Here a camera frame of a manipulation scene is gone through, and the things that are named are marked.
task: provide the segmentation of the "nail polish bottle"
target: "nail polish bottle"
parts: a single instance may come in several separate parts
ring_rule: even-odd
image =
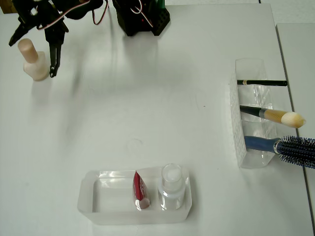
[[[185,181],[182,168],[168,164],[162,169],[158,184],[158,198],[164,210],[176,210],[181,207],[185,195]]]
[[[28,38],[22,39],[18,48],[26,62],[23,70],[33,78],[34,81],[42,81],[49,75],[49,67],[46,63],[45,53],[37,52],[32,41]]]

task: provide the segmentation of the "cable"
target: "cable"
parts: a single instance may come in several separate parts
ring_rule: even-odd
[[[142,2],[141,2],[141,0],[139,0],[139,3],[140,3],[140,10],[139,10],[138,7],[135,7],[139,12],[135,12],[134,10],[132,10],[132,9],[130,8],[130,10],[131,10],[134,14],[140,14],[140,13],[142,12]]]
[[[50,26],[53,26],[55,23],[57,23],[59,20],[61,20],[66,14],[68,14],[70,11],[78,8],[78,7],[81,7],[83,5],[86,5],[90,2],[91,0],[88,0],[87,2],[84,2],[82,4],[79,4],[77,6],[74,6],[73,8],[70,8],[68,11],[66,11],[64,14],[62,14],[59,18],[57,18],[56,20],[54,20],[52,23],[46,25],[45,27],[37,27],[38,30],[45,30],[47,28],[49,28]]]
[[[152,24],[152,22],[151,22],[151,20],[149,20],[148,18],[147,18],[147,16],[141,11],[141,14],[143,15],[143,17],[147,20],[147,22],[149,23],[149,25],[151,26],[151,27],[154,27],[153,26],[153,24]]]
[[[147,20],[147,22],[149,23],[149,25],[151,26],[151,27],[154,27],[153,26],[153,24],[152,24],[152,22],[151,22],[151,20],[150,19],[148,19],[148,17],[142,12],[142,2],[141,2],[141,0],[139,0],[139,3],[140,3],[140,9],[138,8],[138,7],[134,7],[134,8],[136,8],[139,12],[136,12],[136,11],[134,11],[134,10],[132,10],[131,8],[130,8],[130,10],[134,13],[134,14],[142,14],[143,15],[143,17]]]
[[[94,25],[96,25],[96,26],[98,26],[98,25],[102,22],[102,20],[103,20],[103,18],[104,18],[104,16],[105,16],[105,13],[106,13],[106,11],[107,11],[107,8],[108,8],[108,0],[105,0],[105,1],[106,1],[106,7],[105,7],[105,10],[104,10],[104,12],[103,12],[103,15],[102,15],[102,17],[101,17],[101,19],[99,20],[98,23],[95,22],[95,13],[94,13],[94,10],[92,10],[93,23],[94,23]]]

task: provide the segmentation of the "clear plastic organizer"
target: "clear plastic organizer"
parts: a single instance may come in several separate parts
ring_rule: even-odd
[[[137,210],[132,195],[135,170],[91,171],[81,182],[78,210],[97,225],[164,224],[184,221],[192,199],[188,169],[182,167],[186,189],[183,205],[163,210],[158,200],[160,167],[137,170],[150,195],[150,206]]]
[[[244,135],[273,139],[277,136],[274,122],[241,113],[239,105],[272,109],[269,86],[239,85],[237,80],[267,80],[264,62],[261,59],[238,59],[230,82],[230,103],[233,139],[240,167],[261,168],[275,155],[271,152],[246,150]]]

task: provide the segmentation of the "blue handle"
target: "blue handle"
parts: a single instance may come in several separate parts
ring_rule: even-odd
[[[244,136],[246,148],[260,150],[260,151],[274,151],[274,144],[276,141],[280,140],[280,138],[275,139],[264,139],[261,137],[255,136]]]

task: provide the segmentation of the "makeup brush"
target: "makeup brush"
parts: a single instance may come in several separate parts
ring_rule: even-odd
[[[286,80],[237,80],[238,85],[287,86]]]
[[[240,106],[241,112],[251,114],[256,117],[268,119],[276,123],[281,123],[292,128],[300,128],[306,121],[296,112],[284,112],[261,107]]]
[[[244,136],[246,148],[279,154],[282,161],[315,169],[315,139],[287,136],[275,139]]]

